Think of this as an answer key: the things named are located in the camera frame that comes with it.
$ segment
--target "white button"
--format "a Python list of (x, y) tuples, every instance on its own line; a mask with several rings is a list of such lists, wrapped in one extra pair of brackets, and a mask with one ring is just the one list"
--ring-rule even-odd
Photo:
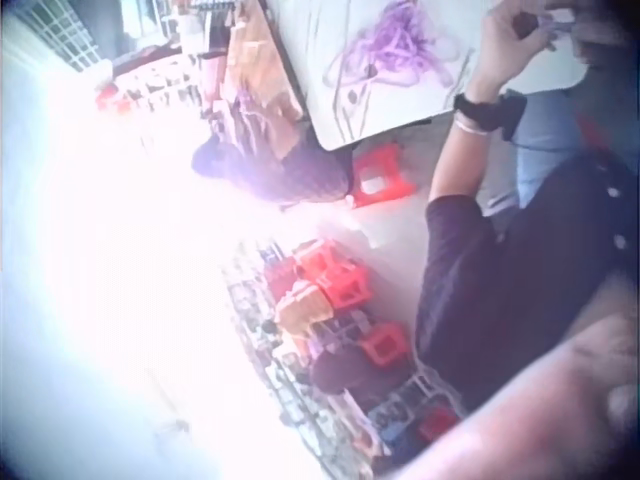
[(625, 248), (627, 248), (627, 239), (622, 235), (614, 235), (613, 244), (618, 250), (624, 250)]

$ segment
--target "white table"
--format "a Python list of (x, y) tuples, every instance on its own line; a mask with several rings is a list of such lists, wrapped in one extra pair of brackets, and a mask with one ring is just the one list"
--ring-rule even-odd
[[(433, 22), (445, 26), (458, 41), (459, 58), (446, 64), (454, 85), (440, 86), (433, 72), (409, 88), (371, 84), (366, 107), (354, 110), (347, 99), (350, 88), (326, 86), (323, 75), (358, 31), (378, 21), (389, 0), (266, 1), (326, 150), (451, 110), (453, 96), (475, 65), (482, 18), (493, 4), (492, 0), (418, 0)], [(569, 38), (560, 39), (557, 47), (556, 52), (539, 54), (507, 87), (526, 94), (578, 83), (586, 66), (574, 58)]]

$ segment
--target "black watch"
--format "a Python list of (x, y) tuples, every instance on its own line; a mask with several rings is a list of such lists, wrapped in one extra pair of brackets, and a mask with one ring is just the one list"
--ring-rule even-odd
[(516, 92), (500, 95), (497, 103), (473, 103), (464, 94), (454, 97), (453, 108), (478, 124), (485, 132), (502, 128), (502, 138), (510, 141), (520, 123), (527, 99)]

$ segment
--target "red stool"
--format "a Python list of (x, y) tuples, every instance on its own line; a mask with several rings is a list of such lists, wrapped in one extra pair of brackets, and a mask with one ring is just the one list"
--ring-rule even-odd
[(280, 263), (265, 268), (264, 278), (276, 303), (291, 290), (291, 287), (298, 279), (293, 269), (295, 265), (295, 259), (287, 257)]
[(388, 367), (409, 356), (409, 341), (402, 326), (395, 322), (374, 326), (359, 345), (371, 361), (379, 367)]
[(420, 435), (428, 442), (434, 442), (451, 430), (457, 423), (458, 416), (449, 408), (435, 407), (420, 422)]
[[(396, 143), (387, 143), (364, 155), (354, 162), (354, 187), (349, 196), (352, 208), (364, 207), (372, 203), (386, 202), (406, 197), (416, 191), (415, 185), (400, 175), (398, 158), (400, 147)], [(365, 191), (363, 183), (379, 179), (383, 184), (374, 192)]]
[(304, 269), (305, 278), (310, 281), (315, 281), (337, 263), (334, 244), (331, 240), (318, 240), (294, 253), (294, 258)]
[(329, 267), (316, 279), (334, 310), (354, 307), (371, 299), (367, 269), (345, 261)]

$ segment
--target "wrist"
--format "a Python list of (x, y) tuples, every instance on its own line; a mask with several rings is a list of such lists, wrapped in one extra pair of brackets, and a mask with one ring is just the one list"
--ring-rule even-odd
[(481, 75), (474, 75), (467, 84), (464, 96), (472, 103), (496, 103), (502, 85)]

